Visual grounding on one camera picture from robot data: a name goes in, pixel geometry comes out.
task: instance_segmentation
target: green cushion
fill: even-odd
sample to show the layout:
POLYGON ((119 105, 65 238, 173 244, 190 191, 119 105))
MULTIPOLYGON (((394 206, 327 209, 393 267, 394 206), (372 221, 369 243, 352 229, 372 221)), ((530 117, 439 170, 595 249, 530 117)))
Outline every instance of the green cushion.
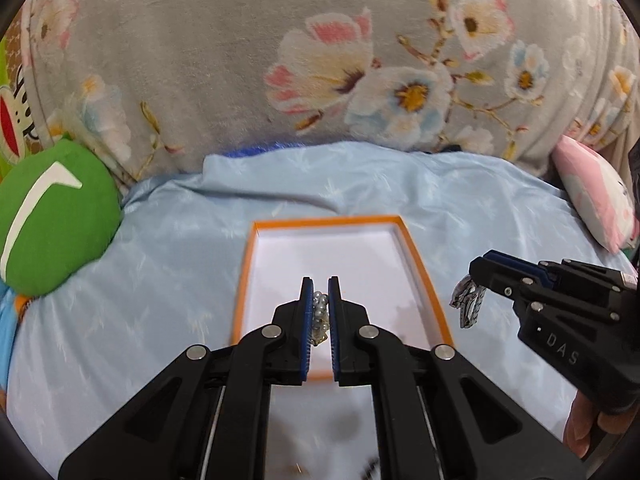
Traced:
POLYGON ((120 219, 107 169, 62 139, 21 161, 0 184, 0 277, 19 294, 47 294, 104 253, 120 219), (58 183, 61 175, 66 184, 58 183))

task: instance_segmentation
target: human hand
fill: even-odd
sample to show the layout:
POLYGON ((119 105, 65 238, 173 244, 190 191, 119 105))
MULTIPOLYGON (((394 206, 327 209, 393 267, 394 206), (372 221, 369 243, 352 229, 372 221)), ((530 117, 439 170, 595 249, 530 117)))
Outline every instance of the human hand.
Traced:
POLYGON ((606 415, 599 412, 587 397, 578 392, 571 405, 562 441, 578 457, 582 458, 587 454, 591 445, 591 428, 596 420, 603 431, 610 434, 623 434, 636 418, 638 408, 640 408, 640 404, 636 403, 626 413, 606 415))

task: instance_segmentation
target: silver screw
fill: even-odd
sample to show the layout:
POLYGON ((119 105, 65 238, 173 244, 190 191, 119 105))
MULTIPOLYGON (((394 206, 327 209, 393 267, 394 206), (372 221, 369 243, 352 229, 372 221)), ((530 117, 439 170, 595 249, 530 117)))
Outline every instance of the silver screw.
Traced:
POLYGON ((192 361, 199 361, 207 355, 207 349, 202 345, 193 345, 187 348, 187 357, 192 361))
POLYGON ((262 335, 267 339, 273 339, 282 334, 282 329, 277 325, 267 325, 262 329, 262 335))
POLYGON ((371 325, 363 325, 360 327, 360 330, 358 330, 358 333, 364 339, 375 339, 378 337, 380 330, 378 330, 376 327, 371 325))
POLYGON ((438 359, 451 361, 456 356, 456 351, 449 345, 438 345, 433 351, 438 359))

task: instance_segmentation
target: pink pillow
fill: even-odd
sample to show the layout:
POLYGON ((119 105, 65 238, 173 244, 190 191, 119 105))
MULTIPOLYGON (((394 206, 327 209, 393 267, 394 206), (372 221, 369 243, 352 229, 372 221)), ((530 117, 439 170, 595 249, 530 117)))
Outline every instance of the pink pillow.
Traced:
POLYGON ((632 237, 634 204, 624 182, 591 148, 562 136, 552 154, 566 192, 594 238, 617 253, 632 237))

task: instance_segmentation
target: white curved stripe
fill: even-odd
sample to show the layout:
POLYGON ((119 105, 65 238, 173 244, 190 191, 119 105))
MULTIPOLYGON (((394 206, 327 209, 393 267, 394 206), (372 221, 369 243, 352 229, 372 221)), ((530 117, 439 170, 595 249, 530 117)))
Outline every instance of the white curved stripe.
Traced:
POLYGON ((62 184, 62 186, 74 187, 76 189, 82 187, 82 182, 58 161, 49 166, 49 169, 41 174, 33 183, 33 186, 31 186, 31 189, 24 197, 24 201, 20 209, 18 209, 14 221, 11 223, 4 242, 4 249, 2 250, 2 256, 0 256, 0 278, 2 278, 4 282, 6 281, 6 264, 9 261, 11 249, 14 248, 15 241, 20 235, 22 226, 33 210, 36 209, 38 202, 47 192, 47 189, 54 184, 62 184))

